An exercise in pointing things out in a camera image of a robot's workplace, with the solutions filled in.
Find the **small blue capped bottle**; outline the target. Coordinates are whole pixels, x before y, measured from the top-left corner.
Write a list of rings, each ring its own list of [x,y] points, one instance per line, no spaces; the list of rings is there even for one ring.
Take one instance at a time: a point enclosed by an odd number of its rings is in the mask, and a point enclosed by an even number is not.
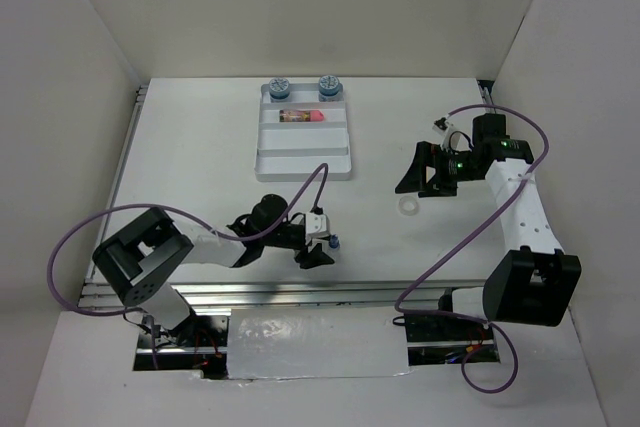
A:
[[[337,235],[331,235],[328,240],[328,247],[331,250],[338,250],[340,248],[340,240]]]

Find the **blue slime jar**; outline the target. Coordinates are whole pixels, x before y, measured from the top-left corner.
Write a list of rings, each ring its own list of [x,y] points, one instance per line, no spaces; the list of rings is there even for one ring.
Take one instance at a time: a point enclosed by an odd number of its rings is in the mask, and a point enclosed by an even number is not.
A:
[[[284,77],[274,77],[268,83],[268,92],[273,102],[285,102],[291,93],[290,81]]]
[[[339,101],[343,86],[340,79],[331,74],[323,75],[318,79],[318,97],[320,102]]]

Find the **pink capped glue stick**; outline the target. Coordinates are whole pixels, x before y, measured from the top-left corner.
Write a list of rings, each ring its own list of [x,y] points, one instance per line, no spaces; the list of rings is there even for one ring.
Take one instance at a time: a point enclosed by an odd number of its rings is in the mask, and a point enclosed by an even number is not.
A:
[[[281,123],[307,123],[307,122],[323,122],[324,114],[317,109],[312,110],[296,110],[281,109],[279,111],[279,121]]]

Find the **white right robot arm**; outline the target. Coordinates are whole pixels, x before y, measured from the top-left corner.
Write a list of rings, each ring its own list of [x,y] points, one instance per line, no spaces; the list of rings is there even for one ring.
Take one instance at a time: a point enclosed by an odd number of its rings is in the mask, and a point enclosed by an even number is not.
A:
[[[474,118],[468,149],[453,139],[448,118],[434,123],[443,141],[417,143],[412,163],[396,186],[398,194],[454,197],[462,182],[484,181],[497,204],[490,217],[501,225],[505,255],[480,288],[446,292],[434,309],[436,326],[460,338],[471,321],[555,327],[560,324],[581,276],[579,258],[565,253],[546,217],[534,171],[540,163],[529,143],[511,137],[499,113]]]

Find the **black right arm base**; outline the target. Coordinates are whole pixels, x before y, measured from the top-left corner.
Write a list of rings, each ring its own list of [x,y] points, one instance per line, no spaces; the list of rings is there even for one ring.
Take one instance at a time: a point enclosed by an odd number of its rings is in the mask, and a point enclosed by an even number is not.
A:
[[[494,340],[490,328],[446,316],[400,314],[393,318],[392,324],[404,329],[409,344],[444,346],[483,344]]]

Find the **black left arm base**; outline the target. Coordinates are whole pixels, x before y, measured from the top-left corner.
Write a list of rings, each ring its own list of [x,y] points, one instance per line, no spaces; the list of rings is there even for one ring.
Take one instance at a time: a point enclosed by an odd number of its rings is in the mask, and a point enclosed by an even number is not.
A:
[[[151,362],[169,356],[186,356],[194,366],[210,364],[226,357],[229,315],[197,315],[193,323],[179,333],[171,334],[148,315],[137,318],[123,315],[123,320],[138,331],[136,353],[148,355]]]

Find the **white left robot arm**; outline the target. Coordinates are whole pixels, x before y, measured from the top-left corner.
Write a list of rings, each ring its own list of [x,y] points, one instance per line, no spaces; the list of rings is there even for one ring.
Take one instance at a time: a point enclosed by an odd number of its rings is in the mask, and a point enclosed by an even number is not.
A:
[[[315,206],[290,214],[286,200],[264,196],[251,212],[220,233],[199,225],[178,225],[160,207],[152,207],[102,242],[92,259],[126,308],[140,308],[176,346],[197,334],[197,316],[169,283],[183,264],[241,268],[257,261],[264,249],[290,250],[303,270],[332,265],[339,247],[329,219]]]

